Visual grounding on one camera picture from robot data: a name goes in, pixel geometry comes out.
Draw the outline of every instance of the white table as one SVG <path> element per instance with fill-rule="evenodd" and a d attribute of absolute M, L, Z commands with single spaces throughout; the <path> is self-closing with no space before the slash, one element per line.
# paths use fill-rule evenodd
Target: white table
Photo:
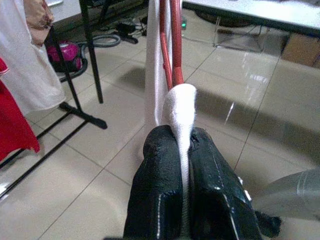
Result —
<path fill-rule="evenodd" d="M 256 25 L 320 37 L 320 6 L 303 1 L 184 0 L 183 7 L 221 17 L 241 17 Z"/>
<path fill-rule="evenodd" d="M 46 0 L 54 16 L 54 22 L 78 15 L 81 13 L 79 0 Z"/>

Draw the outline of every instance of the white cloth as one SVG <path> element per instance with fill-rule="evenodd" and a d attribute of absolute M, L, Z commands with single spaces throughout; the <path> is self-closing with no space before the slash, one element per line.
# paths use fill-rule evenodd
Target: white cloth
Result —
<path fill-rule="evenodd" d="M 169 1 L 167 1 L 165 9 L 165 34 L 170 63 L 172 65 L 171 11 Z M 156 126 L 168 124 L 177 141 L 183 187 L 181 236 L 186 237 L 190 234 L 188 150 L 195 120 L 196 88 L 185 83 L 175 86 L 168 92 L 163 62 L 160 42 L 160 0 L 152 0 L 149 1 L 147 22 L 145 128 L 148 134 Z"/>
<path fill-rule="evenodd" d="M 10 69 L 1 81 L 23 115 L 55 107 L 65 99 L 46 49 L 31 41 L 23 0 L 0 0 L 0 56 Z"/>
<path fill-rule="evenodd" d="M 170 2 L 165 5 L 165 34 L 172 65 Z M 168 93 L 160 42 L 160 0 L 149 1 L 145 64 L 145 128 L 149 133 L 161 124 L 162 108 Z"/>
<path fill-rule="evenodd" d="M 184 83 L 172 88 L 165 100 L 162 123 L 168 124 L 179 148 L 182 177 L 182 222 L 181 235 L 189 235 L 189 158 L 190 137 L 195 121 L 196 88 Z"/>

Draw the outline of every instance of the red cloth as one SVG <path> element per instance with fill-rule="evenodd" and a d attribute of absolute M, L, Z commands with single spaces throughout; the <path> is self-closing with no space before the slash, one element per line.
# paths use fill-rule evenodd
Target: red cloth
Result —
<path fill-rule="evenodd" d="M 0 58 L 0 76 L 8 68 Z M 17 149 L 40 150 L 38 140 L 11 93 L 0 80 L 0 161 Z"/>

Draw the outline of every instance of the white towel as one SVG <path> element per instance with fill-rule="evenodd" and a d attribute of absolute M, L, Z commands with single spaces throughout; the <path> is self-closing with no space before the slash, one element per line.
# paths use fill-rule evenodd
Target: white towel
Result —
<path fill-rule="evenodd" d="M 171 11 L 167 1 L 165 9 L 165 34 L 172 65 Z M 196 88 L 180 84 L 168 92 L 163 69 L 160 42 L 160 0 L 149 1 L 146 68 L 145 68 L 145 126 L 148 134 L 153 128 L 168 124 L 179 148 L 183 187 L 181 236 L 189 233 L 189 159 L 190 135 L 195 120 Z"/>

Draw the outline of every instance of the vacuum cleaner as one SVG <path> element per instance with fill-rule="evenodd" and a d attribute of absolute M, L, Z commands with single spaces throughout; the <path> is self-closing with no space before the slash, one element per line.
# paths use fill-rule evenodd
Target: vacuum cleaner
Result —
<path fill-rule="evenodd" d="M 100 39 L 113 39 L 110 42 L 97 42 Z M 116 34 L 106 34 L 93 37 L 93 45 L 97 48 L 110 48 L 118 45 L 121 42 L 120 36 Z M 86 41 L 72 42 L 68 40 L 62 40 L 59 42 L 60 49 L 70 72 L 71 78 L 80 76 L 87 70 L 88 60 L 86 59 L 85 50 L 87 48 Z M 64 69 L 61 66 L 58 52 L 53 44 L 46 46 L 49 61 L 57 73 L 64 73 Z M 67 80 L 64 76 L 60 78 L 63 83 Z"/>

